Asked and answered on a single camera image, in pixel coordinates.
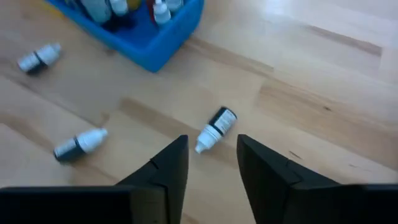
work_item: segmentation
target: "blue container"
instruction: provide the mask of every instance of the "blue container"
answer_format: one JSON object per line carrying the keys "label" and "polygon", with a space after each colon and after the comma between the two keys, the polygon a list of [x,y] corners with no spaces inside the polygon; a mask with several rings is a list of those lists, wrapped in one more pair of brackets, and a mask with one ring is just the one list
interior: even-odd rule
{"label": "blue container", "polygon": [[47,1],[84,30],[151,72],[159,71],[189,38],[199,24],[204,5],[204,0],[185,0],[184,6],[172,16],[172,20],[158,28],[151,21],[145,0],[142,0],[139,9],[129,13],[135,26],[110,33],[69,8],[64,0]]}

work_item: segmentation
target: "wood grain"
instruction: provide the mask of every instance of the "wood grain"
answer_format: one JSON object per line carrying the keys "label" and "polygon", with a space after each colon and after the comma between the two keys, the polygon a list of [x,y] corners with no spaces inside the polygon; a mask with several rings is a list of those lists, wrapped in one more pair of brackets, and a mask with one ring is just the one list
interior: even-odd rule
{"label": "wood grain", "polygon": [[[206,1],[198,29],[156,74],[42,2],[0,6],[1,186],[111,185],[187,134],[182,223],[254,223],[240,133],[344,184],[398,182],[395,1]],[[16,60],[49,42],[61,43],[60,60],[39,77],[21,73]],[[238,122],[195,154],[222,105]],[[99,126],[109,138],[95,153],[68,167],[53,160],[54,146]]]}

